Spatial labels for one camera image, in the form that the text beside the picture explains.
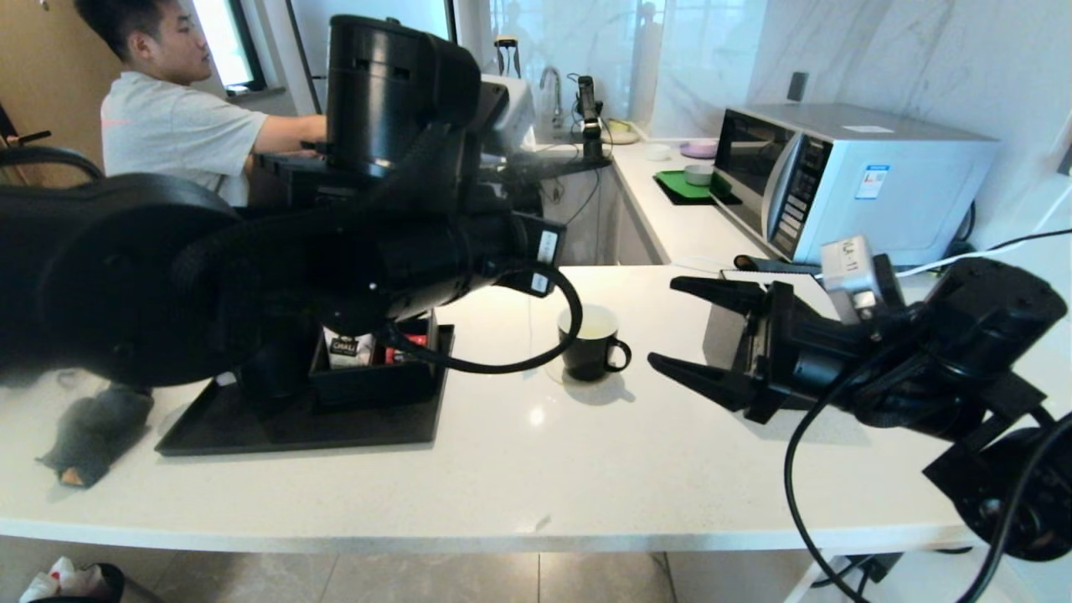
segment window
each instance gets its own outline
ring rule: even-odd
[[[194,5],[227,94],[267,88],[241,0],[194,0]]]

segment small bowl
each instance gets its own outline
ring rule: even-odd
[[[686,165],[685,181],[694,187],[708,187],[711,186],[711,175],[714,173],[714,165]]]
[[[666,145],[647,145],[644,149],[644,157],[647,161],[667,161],[670,159],[670,147]]]

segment microwave control panel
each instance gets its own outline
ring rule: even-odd
[[[787,258],[792,258],[796,252],[801,231],[804,230],[812,202],[815,201],[816,192],[819,190],[819,181],[822,179],[823,170],[827,168],[827,160],[832,148],[833,145],[827,141],[810,136],[804,136],[801,141],[796,164],[790,171],[791,179],[786,191],[786,200],[777,216],[778,227],[774,232],[774,240],[771,241]]]

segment faucet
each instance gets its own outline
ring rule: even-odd
[[[551,127],[555,130],[562,129],[562,75],[553,67],[544,68],[544,73],[539,76],[539,89],[544,89],[547,82],[547,74],[554,75],[554,116],[551,117]]]

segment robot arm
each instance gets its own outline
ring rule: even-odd
[[[873,261],[862,237],[828,246],[823,275],[840,320],[820,317],[784,282],[764,292],[755,283],[674,279],[673,289],[717,306],[705,342],[709,362],[714,354],[708,344],[729,335],[726,310],[745,318],[736,354],[725,368],[654,353],[649,362],[757,423],[829,399],[865,425],[953,442],[924,474],[989,541],[1025,462],[1055,427],[1042,408],[1045,395],[1011,367],[1067,313],[1064,302],[1025,270],[969,259],[953,264],[925,302],[906,306],[889,260]],[[834,385],[876,355],[883,359],[830,398]],[[1040,427],[1003,435],[1027,415]],[[1072,549],[1070,459],[1072,437],[1066,435],[1031,475],[1006,553],[1051,560]]]
[[[489,284],[559,284],[580,308],[553,268],[564,226],[475,178],[481,148],[518,138],[527,88],[482,82],[463,48],[397,24],[331,26],[327,160],[260,158],[281,194],[254,200],[256,218],[159,175],[0,188],[0,373],[189,383],[304,317],[362,335]]]

